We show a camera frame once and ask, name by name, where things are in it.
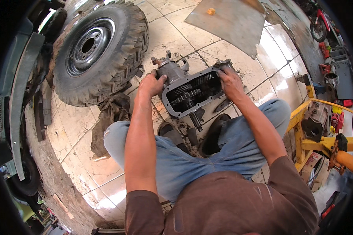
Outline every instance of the man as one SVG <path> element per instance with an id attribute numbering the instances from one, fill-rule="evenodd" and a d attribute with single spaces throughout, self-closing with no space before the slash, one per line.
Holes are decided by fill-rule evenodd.
<path id="1" fill-rule="evenodd" d="M 235 71 L 224 68 L 222 89 L 243 116 L 214 121 L 208 135 L 219 130 L 217 143 L 207 138 L 219 152 L 195 158 L 172 125 L 161 125 L 154 135 L 151 98 L 166 80 L 156 80 L 155 74 L 140 83 L 131 123 L 113 123 L 104 137 L 108 152 L 124 167 L 127 235 L 314 233 L 315 200 L 282 141 L 288 104 L 274 99 L 256 107 Z M 268 184 L 252 182 L 265 162 Z M 158 195 L 174 204 L 166 219 Z"/>

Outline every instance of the wheel rim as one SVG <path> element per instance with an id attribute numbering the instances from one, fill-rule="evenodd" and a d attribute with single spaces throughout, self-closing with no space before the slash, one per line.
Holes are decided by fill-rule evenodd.
<path id="1" fill-rule="evenodd" d="M 320 39 L 323 37 L 323 24 L 321 24 L 320 21 L 318 21 L 317 24 L 314 24 L 312 34 L 315 38 Z"/>
<path id="2" fill-rule="evenodd" d="M 115 23 L 110 18 L 100 18 L 81 29 L 76 43 L 66 59 L 67 71 L 71 76 L 85 73 L 106 50 L 113 38 Z"/>

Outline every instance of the dirty rag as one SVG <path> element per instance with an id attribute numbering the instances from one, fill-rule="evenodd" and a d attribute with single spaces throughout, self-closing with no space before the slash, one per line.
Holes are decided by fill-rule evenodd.
<path id="1" fill-rule="evenodd" d="M 98 105 L 101 113 L 99 114 L 98 123 L 91 132 L 92 141 L 90 144 L 90 149 L 94 153 L 94 161 L 103 157 L 105 159 L 110 157 L 104 145 L 104 132 L 109 125 L 116 121 L 129 121 L 130 104 L 131 98 L 129 96 L 123 93 L 116 93 Z"/>

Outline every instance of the knee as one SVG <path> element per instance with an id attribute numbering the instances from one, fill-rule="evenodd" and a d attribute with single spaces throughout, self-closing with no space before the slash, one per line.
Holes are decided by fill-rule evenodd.
<path id="1" fill-rule="evenodd" d="M 278 115 L 279 120 L 289 121 L 291 110 L 290 110 L 289 104 L 285 100 L 277 98 L 277 99 L 271 99 L 267 102 L 269 102 L 268 108 L 273 113 Z"/>
<path id="2" fill-rule="evenodd" d="M 104 140 L 116 139 L 119 136 L 126 135 L 128 132 L 129 121 L 117 121 L 109 125 L 104 132 Z"/>

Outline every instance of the workshop floor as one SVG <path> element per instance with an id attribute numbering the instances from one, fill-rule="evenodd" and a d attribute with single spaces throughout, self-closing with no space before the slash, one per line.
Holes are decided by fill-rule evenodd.
<path id="1" fill-rule="evenodd" d="M 240 77 L 246 86 L 245 91 L 259 106 L 272 98 L 281 98 L 288 102 L 291 110 L 298 107 L 306 98 L 304 84 L 297 82 L 295 76 L 307 73 L 305 65 L 292 40 L 280 24 L 265 22 L 260 44 L 257 45 L 256 59 L 237 49 L 226 41 L 202 29 L 184 22 L 184 19 L 200 2 L 199 0 L 136 0 L 149 21 L 149 48 L 143 62 L 145 72 L 156 68 L 152 65 L 152 56 L 165 56 L 166 50 L 172 52 L 172 58 L 185 57 L 190 64 L 190 74 L 213 65 L 218 59 L 230 58 L 233 67 L 240 70 Z M 132 87 L 125 91 L 131 97 L 131 111 L 142 78 L 134 77 Z M 227 113 L 231 118 L 241 115 L 231 103 L 221 112 L 213 113 L 225 96 L 204 106 L 203 131 L 197 132 L 201 141 L 217 115 Z M 163 121 L 173 123 L 184 136 L 184 141 L 192 155 L 198 157 L 196 147 L 191 147 L 186 131 L 193 127 L 189 117 L 171 119 L 158 97 L 153 102 L 153 124 L 156 132 Z M 124 171 L 112 159 L 94 162 L 90 150 L 91 130 L 98 121 L 97 106 L 77 108 L 64 104 L 53 92 L 52 124 L 48 126 L 47 136 L 55 150 L 57 158 L 76 188 L 87 203 L 107 221 L 115 221 L 123 226 L 125 212 L 126 186 Z M 294 135 L 287 133 L 284 142 L 288 153 L 293 152 Z M 256 182 L 267 182 L 269 168 L 264 166 L 254 175 Z"/>

